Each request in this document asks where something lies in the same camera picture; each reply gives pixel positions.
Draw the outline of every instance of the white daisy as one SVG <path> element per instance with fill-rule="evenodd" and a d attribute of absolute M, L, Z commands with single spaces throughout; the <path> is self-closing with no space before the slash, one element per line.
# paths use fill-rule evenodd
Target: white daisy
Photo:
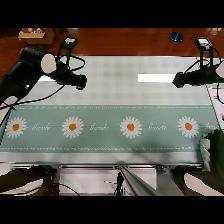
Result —
<path fill-rule="evenodd" d="M 27 128 L 27 122 L 22 117 L 14 117 L 8 122 L 5 132 L 8 138 L 17 138 L 23 134 L 23 131 Z"/>
<path fill-rule="evenodd" d="M 64 132 L 63 135 L 66 136 L 66 138 L 70 137 L 70 139 L 75 138 L 76 136 L 79 136 L 82 134 L 83 130 L 83 121 L 79 119 L 78 117 L 69 117 L 66 119 L 65 122 L 63 122 L 62 125 L 62 131 Z"/>
<path fill-rule="evenodd" d="M 126 135 L 126 138 L 135 138 L 141 134 L 142 125 L 138 119 L 134 117 L 126 117 L 121 122 L 120 131 L 123 131 L 123 135 Z"/>
<path fill-rule="evenodd" d="M 182 117 L 179 119 L 177 127 L 179 128 L 179 131 L 182 131 L 182 135 L 185 135 L 185 137 L 191 138 L 199 133 L 198 124 L 194 118 L 191 119 L 190 117 L 186 116 Z"/>

